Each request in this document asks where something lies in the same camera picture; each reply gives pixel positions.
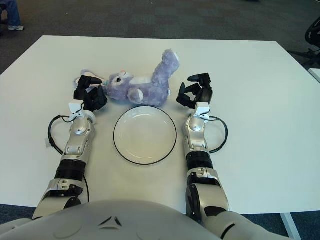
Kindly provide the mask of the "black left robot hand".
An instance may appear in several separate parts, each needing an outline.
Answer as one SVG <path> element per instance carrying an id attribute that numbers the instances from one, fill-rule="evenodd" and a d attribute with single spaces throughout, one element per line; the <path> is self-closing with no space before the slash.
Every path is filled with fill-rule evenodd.
<path id="1" fill-rule="evenodd" d="M 83 101 L 84 110 L 91 112 L 100 110 L 108 101 L 101 84 L 102 80 L 97 77 L 82 75 L 78 80 L 73 99 Z"/>

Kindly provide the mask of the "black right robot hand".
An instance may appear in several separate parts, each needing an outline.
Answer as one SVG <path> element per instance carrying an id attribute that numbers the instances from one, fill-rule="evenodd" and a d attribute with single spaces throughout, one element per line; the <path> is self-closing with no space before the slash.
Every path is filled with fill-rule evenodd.
<path id="1" fill-rule="evenodd" d="M 199 102 L 211 103 L 213 89 L 208 73 L 192 75 L 187 78 L 187 81 L 194 84 L 186 87 L 183 82 L 180 86 L 176 102 L 190 109 L 195 109 L 196 104 Z"/>

